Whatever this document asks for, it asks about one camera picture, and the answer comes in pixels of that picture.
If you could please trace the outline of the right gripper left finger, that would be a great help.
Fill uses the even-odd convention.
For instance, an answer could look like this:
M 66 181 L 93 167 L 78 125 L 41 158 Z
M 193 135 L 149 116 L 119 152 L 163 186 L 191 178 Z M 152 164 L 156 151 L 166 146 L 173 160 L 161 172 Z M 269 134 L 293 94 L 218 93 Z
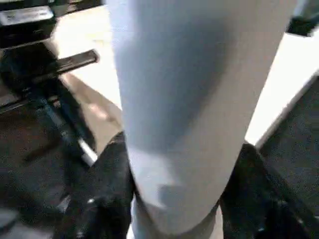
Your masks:
M 57 239 L 125 239 L 135 183 L 123 131 L 106 145 L 73 191 Z

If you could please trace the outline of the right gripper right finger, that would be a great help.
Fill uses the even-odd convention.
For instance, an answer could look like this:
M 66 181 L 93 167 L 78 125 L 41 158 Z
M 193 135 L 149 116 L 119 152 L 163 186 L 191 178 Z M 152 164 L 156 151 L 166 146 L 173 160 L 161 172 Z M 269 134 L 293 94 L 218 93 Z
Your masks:
M 317 239 L 319 221 L 267 163 L 244 143 L 219 200 L 226 239 Z

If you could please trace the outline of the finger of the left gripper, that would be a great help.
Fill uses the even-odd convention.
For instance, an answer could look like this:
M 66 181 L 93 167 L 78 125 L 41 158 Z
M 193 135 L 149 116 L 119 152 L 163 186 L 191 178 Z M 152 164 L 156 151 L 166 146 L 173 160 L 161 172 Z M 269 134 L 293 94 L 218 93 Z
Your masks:
M 88 50 L 69 57 L 55 60 L 49 65 L 49 73 L 63 74 L 93 63 L 97 63 L 98 61 L 98 53 L 95 50 Z

